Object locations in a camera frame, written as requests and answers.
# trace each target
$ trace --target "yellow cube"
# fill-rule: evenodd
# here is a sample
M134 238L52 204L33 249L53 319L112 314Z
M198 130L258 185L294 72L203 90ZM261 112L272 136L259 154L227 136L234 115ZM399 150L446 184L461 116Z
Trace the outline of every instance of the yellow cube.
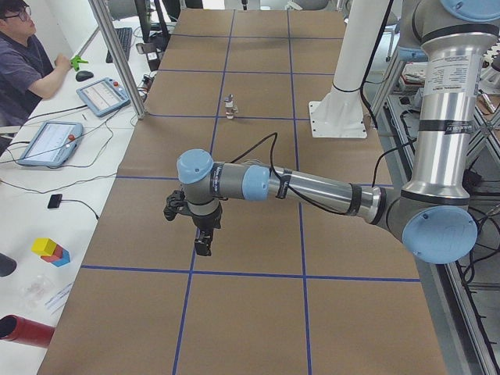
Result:
M51 256L56 246L57 244L50 238L37 238L31 246L31 251L39 256Z

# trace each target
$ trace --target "colorful block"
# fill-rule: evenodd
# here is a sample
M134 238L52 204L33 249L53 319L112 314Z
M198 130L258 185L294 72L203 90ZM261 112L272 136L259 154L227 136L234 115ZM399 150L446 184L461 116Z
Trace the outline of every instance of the colorful block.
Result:
M57 244L50 238L37 238L31 246L31 251L39 256L51 256L56 246Z
M63 258L63 251L64 249L61 246L56 245L54 254L50 256L41 256L40 258L49 263L57 262L58 260L61 260Z
M56 260L55 262L52 262L51 264L56 267L64 266L65 264L68 264L71 261L70 259L70 254L68 253L67 250L62 250L62 258L60 260Z

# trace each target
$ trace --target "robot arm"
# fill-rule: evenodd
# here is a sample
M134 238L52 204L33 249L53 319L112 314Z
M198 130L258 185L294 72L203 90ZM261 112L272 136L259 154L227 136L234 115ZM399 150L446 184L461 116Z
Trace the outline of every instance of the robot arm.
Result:
M268 195L360 216L391 232L430 263L450 263L474 246L477 228L462 187L484 52L498 39L500 0L406 0L400 45L421 45L429 63L412 179L401 191L360 187L283 168L213 162L190 150L177 161L183 191L167 199L165 216L191 216L199 255L210 255L220 228L221 198L263 200Z

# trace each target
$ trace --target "white desk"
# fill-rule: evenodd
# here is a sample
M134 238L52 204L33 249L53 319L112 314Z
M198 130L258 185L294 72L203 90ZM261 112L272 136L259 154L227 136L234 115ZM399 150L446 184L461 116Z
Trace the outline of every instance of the white desk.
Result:
M120 23L117 27L126 27ZM149 73L146 58L137 54L133 41L129 64L137 83L142 76ZM74 70L66 76L64 85L56 96L42 101L32 116L54 112L82 105L76 89L103 77L120 78L113 64L104 63L107 48L99 33L81 56L89 64L81 64L82 70L90 70L95 77L85 82L76 82ZM84 136L74 155L65 164L86 166L100 152L102 146L111 137L96 162L87 168L63 167L50 170L43 167L18 166L14 162L0 164L0 179L25 188L47 191L72 184L78 180L90 180L97 176L113 175L125 153L136 121L133 108L128 105L121 109L108 123L101 125L109 116L102 119L96 117L90 109L59 115L38 117L29 121L16 135L13 142L29 141L44 120L58 118L61 121L81 122L85 132L94 130ZM19 157L25 145L13 145L10 150L14 157ZM11 159L8 152L0 158L0 162ZM62 199L78 199L87 203L98 214L101 213L114 177L100 178L91 182L75 184L64 189ZM16 314L31 320L56 326L63 309L48 311L44 303L58 291L71 284L79 270L97 220L92 211L78 202L62 202L55 210L47 209L52 193L38 194L0 183L0 201L2 202L2 243L0 252L17 261L17 269L11 275L0 278L0 317ZM51 238L69 251L71 263L60 268L44 262L31 252L31 245L36 238ZM28 303L22 295L22 289L29 287L39 276L49 280L51 285L38 303ZM13 342L0 341L0 363L2 375L34 375L44 358L46 350L42 348L20 345Z

